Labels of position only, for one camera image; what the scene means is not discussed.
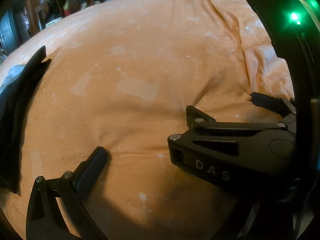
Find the black fabric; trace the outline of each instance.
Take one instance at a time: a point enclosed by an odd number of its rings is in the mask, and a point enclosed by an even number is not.
[[[17,193],[19,157],[23,119],[36,86],[51,59],[46,58],[45,46],[29,60],[18,79],[0,94],[0,187]]]

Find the bed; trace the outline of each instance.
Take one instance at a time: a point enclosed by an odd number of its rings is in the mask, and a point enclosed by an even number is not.
[[[170,162],[167,137],[196,106],[219,122],[276,122],[250,94],[293,97],[245,0],[113,0],[46,28],[0,68],[26,64],[45,45],[52,62],[26,114],[20,190],[0,207],[25,239],[36,177],[73,171],[97,147],[112,155],[85,207],[110,239],[208,239],[235,200]],[[60,208],[70,231],[77,235]]]

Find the green led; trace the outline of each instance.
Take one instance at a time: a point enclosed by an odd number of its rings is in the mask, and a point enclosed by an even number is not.
[[[301,24],[301,14],[297,12],[292,12],[289,16],[290,21],[296,22],[298,25]]]

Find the wooden chair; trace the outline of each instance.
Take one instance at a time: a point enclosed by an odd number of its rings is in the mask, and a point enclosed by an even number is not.
[[[45,19],[45,15],[47,14],[48,10],[49,10],[49,7],[48,7],[47,2],[44,2],[35,8],[37,18],[38,18],[38,25],[39,25],[39,28],[41,31],[44,29],[44,26],[43,26],[44,19]]]

